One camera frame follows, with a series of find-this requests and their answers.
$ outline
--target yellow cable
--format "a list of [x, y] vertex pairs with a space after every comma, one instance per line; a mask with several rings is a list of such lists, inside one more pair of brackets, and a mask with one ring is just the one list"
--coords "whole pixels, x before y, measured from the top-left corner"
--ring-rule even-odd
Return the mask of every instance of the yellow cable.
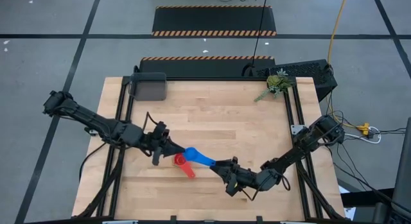
[[[342, 10], [344, 9], [344, 6], [345, 6], [345, 1], [346, 1], [346, 0], [342, 0], [342, 4], [341, 4], [341, 7], [340, 7], [340, 11], [339, 11], [339, 13], [338, 13], [337, 20], [335, 21], [333, 34], [331, 35], [331, 39], [329, 40], [327, 63], [330, 63], [330, 62], [331, 62], [331, 52], [333, 51], [334, 36], [335, 36], [335, 33], [337, 32], [338, 23], [340, 22], [340, 18], [341, 18], [341, 15], [342, 15]], [[359, 126], [354, 126], [354, 125], [346, 124], [346, 123], [344, 123], [344, 121], [340, 121], [340, 120], [334, 115], [333, 107], [331, 106], [331, 108], [330, 108], [329, 103], [328, 103], [328, 109], [331, 109], [331, 114], [333, 115], [334, 120], [336, 120], [336, 121], [338, 121], [338, 122], [342, 122], [342, 124], [345, 125], [345, 126], [347, 126], [347, 127], [351, 127], [351, 128], [358, 128], [358, 127], [359, 127]]]

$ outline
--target metal bracket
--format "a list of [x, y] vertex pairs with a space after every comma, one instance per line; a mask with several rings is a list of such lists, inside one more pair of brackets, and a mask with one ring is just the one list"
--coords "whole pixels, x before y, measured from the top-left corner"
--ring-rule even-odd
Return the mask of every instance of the metal bracket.
[[305, 125], [292, 125], [291, 126], [291, 134], [292, 135], [296, 135], [297, 133], [299, 133], [302, 128], [306, 127]]
[[102, 224], [138, 224], [139, 220], [103, 221]]

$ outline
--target wooden table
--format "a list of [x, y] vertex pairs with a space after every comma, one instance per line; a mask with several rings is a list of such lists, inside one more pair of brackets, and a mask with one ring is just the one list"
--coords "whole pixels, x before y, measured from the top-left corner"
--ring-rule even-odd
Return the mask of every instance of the wooden table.
[[[321, 116], [313, 80], [297, 78], [297, 85], [304, 120], [309, 125]], [[179, 145], [195, 146], [215, 160], [237, 156], [242, 167], [259, 171], [266, 160], [281, 156], [292, 147], [283, 96], [273, 99], [269, 95], [257, 103], [253, 101], [265, 87], [265, 82], [168, 82], [165, 101], [134, 102], [132, 122], [142, 126], [149, 111], [156, 121], [168, 125], [171, 138]], [[99, 114], [114, 117], [120, 88], [121, 78], [106, 78]], [[297, 123], [292, 93], [290, 97]], [[150, 123], [146, 130], [152, 129]], [[99, 137], [91, 137], [88, 152], [100, 144]], [[83, 211], [100, 188], [107, 152], [108, 148], [104, 148], [87, 161], [73, 214]], [[319, 189], [334, 209], [344, 215], [330, 153], [320, 147], [312, 158]], [[221, 178], [207, 167], [192, 164], [197, 177], [188, 179], [172, 165], [171, 157], [161, 159], [158, 166], [151, 161], [138, 149], [126, 151], [116, 219], [169, 220], [171, 215], [177, 215], [178, 220], [253, 221], [256, 216], [265, 221], [304, 219], [295, 165], [284, 174], [291, 191], [279, 184], [259, 193], [251, 202], [243, 193], [234, 197], [226, 194]], [[254, 194], [250, 188], [246, 192]], [[308, 194], [314, 216], [311, 192]]]

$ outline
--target yellow connector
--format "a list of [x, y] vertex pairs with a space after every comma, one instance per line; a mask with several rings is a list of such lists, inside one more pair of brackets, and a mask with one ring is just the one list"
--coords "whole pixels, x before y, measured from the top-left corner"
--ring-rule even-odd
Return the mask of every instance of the yellow connector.
[[369, 123], [364, 123], [364, 125], [358, 125], [358, 126], [356, 126], [356, 128], [359, 131], [361, 131], [363, 136], [368, 136], [370, 124]]

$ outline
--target black floor line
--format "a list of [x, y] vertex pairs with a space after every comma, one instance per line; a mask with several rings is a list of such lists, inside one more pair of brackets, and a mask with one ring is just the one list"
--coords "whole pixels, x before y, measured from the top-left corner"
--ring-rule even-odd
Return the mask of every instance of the black floor line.
[[[90, 32], [92, 21], [94, 20], [94, 16], [96, 15], [99, 2], [100, 0], [94, 0], [94, 3], [92, 5], [89, 18], [87, 20], [87, 23], [83, 31], [82, 39], [80, 40], [79, 45], [77, 47], [76, 54], [74, 55], [73, 62], [71, 64], [69, 73], [66, 78], [66, 82], [63, 87], [64, 91], [68, 91], [70, 89], [71, 83], [74, 78], [74, 74], [77, 70], [77, 66], [80, 61], [80, 57], [82, 55], [83, 49], [84, 49], [85, 41], [87, 40], [87, 34]], [[33, 174], [31, 175], [31, 179], [28, 184], [26, 193], [24, 194], [24, 198], [21, 203], [19, 212], [17, 213], [15, 224], [22, 224], [24, 223], [24, 220], [26, 219], [28, 209], [30, 208], [31, 200], [33, 199], [34, 192], [37, 188], [37, 184], [39, 183], [40, 176], [44, 168], [44, 165], [46, 163], [46, 159], [47, 159], [50, 147], [51, 147], [51, 143], [56, 133], [58, 121], [59, 121], [58, 117], [53, 117], [51, 121], [49, 130], [46, 135], [46, 139], [44, 140], [42, 149], [40, 151], [39, 158], [37, 159], [36, 166], [34, 168]]]
[[[399, 39], [409, 40], [411, 35], [397, 35]], [[83, 35], [81, 34], [0, 34], [0, 39], [81, 39]], [[199, 39], [199, 38], [209, 38], [209, 39], [256, 39], [256, 37], [155, 37], [151, 34], [88, 34], [86, 39]], [[276, 36], [261, 37], [261, 39], [330, 39], [331, 34], [277, 34]], [[379, 40], [379, 39], [393, 39], [392, 35], [371, 35], [371, 34], [358, 34], [358, 35], [335, 35], [334, 39], [359, 39], [359, 40]]]
[[394, 44], [397, 48], [399, 57], [404, 63], [405, 69], [408, 72], [408, 75], [411, 77], [411, 63], [410, 59], [408, 58], [407, 53], [404, 50], [404, 47], [401, 45], [401, 42], [399, 41], [399, 36], [397, 35], [396, 31], [394, 30], [394, 27], [392, 26], [390, 19], [388, 18], [388, 15], [384, 9], [384, 6], [381, 2], [381, 0], [374, 0], [375, 3], [377, 4], [378, 10], [381, 13], [381, 16], [383, 17], [384, 23], [387, 26], [387, 29], [392, 37], [392, 40], [394, 41]]

